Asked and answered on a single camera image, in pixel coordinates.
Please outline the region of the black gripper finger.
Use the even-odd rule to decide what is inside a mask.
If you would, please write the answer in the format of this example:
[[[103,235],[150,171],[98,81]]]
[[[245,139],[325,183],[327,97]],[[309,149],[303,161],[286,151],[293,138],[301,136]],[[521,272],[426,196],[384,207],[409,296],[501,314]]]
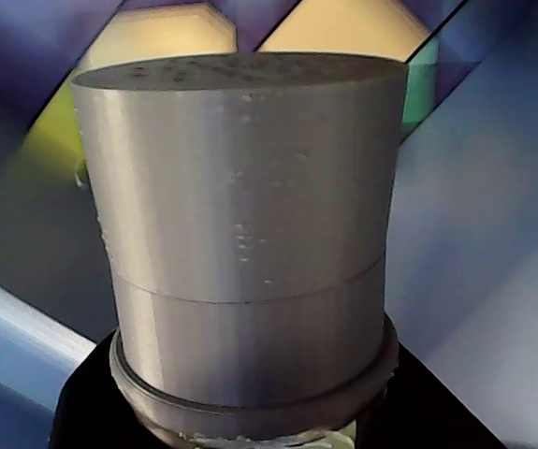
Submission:
[[[136,418],[109,368],[107,335],[69,376],[51,428],[52,449],[167,449]]]
[[[356,420],[360,449],[504,449],[404,346],[387,389]]]

